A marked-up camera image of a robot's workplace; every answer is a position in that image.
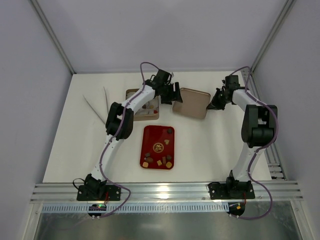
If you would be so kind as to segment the gold tin lid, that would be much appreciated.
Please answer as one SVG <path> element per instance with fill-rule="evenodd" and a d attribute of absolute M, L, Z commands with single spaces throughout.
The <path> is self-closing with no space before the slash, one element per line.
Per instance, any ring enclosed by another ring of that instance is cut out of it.
<path fill-rule="evenodd" d="M 182 102 L 176 101 L 173 104 L 173 113 L 193 119 L 205 119 L 211 99 L 208 92 L 182 87 L 180 95 Z"/>

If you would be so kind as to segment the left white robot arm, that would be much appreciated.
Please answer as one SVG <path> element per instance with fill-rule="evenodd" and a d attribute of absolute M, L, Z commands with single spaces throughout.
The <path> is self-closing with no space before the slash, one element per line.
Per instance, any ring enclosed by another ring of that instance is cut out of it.
<path fill-rule="evenodd" d="M 91 173 L 83 180 L 83 185 L 78 187 L 78 201 L 102 201 L 104 197 L 111 196 L 108 184 L 115 186 L 118 190 L 130 190 L 107 178 L 104 168 L 113 160 L 121 144 L 133 131 L 134 116 L 137 111 L 147 102 L 155 97 L 160 97 L 162 104 L 172 102 L 183 102 L 180 84 L 172 83 L 173 75 L 165 70 L 158 69 L 156 75 L 145 79 L 142 76 L 142 86 L 128 99 L 122 103 L 113 102 L 110 106 L 106 119 L 106 138 L 98 163 Z"/>

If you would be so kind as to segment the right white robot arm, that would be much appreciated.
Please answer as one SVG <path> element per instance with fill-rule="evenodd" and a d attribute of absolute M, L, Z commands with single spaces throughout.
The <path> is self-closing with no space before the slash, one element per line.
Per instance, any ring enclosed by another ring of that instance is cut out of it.
<path fill-rule="evenodd" d="M 235 167 L 224 182 L 208 184 L 211 200 L 254 199 L 251 172 L 263 151 L 278 135 L 278 108 L 256 99 L 247 86 L 241 86 L 237 75 L 228 75 L 217 88 L 207 110 L 224 110 L 227 104 L 244 112 L 241 127 L 243 148 Z"/>

